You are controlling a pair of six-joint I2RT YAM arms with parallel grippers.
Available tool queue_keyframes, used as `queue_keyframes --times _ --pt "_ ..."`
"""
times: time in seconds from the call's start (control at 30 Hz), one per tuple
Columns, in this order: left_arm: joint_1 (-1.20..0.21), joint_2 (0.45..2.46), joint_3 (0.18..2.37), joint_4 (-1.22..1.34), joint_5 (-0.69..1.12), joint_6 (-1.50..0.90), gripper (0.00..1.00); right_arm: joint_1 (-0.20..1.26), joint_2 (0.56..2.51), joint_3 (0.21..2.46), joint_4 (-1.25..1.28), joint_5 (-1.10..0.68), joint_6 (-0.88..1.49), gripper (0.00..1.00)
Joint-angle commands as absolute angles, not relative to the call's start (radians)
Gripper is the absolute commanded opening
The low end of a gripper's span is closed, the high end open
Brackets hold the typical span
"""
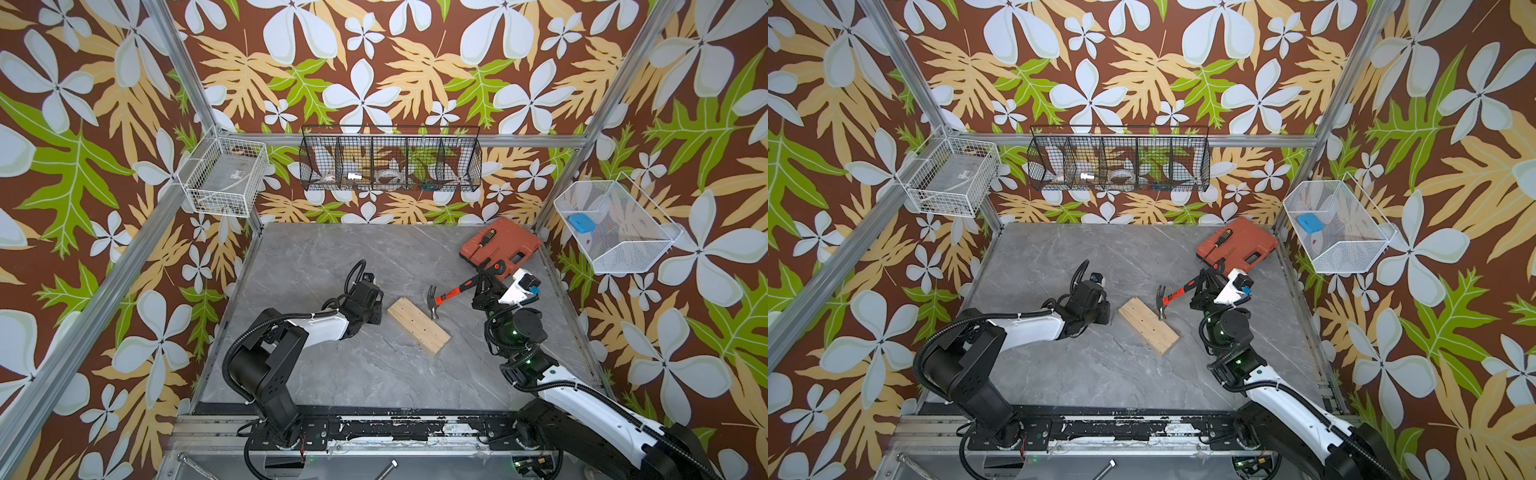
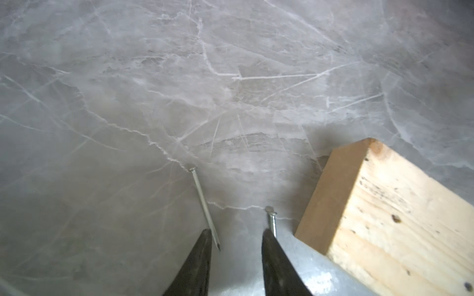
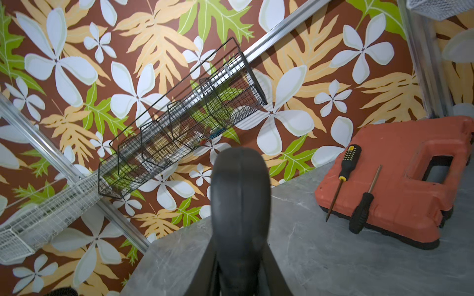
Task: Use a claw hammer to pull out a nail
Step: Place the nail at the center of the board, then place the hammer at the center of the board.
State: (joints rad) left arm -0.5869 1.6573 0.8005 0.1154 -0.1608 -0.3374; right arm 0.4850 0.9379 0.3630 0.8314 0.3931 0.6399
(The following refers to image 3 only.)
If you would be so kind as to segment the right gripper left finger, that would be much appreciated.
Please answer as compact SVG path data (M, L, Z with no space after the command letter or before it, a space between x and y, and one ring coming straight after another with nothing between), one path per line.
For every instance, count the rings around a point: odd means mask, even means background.
M218 296L218 261L213 244L208 244L184 296Z

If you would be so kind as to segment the red black claw hammer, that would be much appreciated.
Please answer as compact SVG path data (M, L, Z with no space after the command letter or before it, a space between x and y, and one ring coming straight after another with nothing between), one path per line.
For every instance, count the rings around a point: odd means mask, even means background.
M269 174L261 155L250 148L221 152L212 172L211 220L223 295L256 292L270 207Z

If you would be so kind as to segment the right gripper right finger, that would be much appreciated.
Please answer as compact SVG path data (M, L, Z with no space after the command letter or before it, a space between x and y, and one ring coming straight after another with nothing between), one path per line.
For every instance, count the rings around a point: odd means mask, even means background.
M259 265L260 296L292 296L268 244L264 245Z

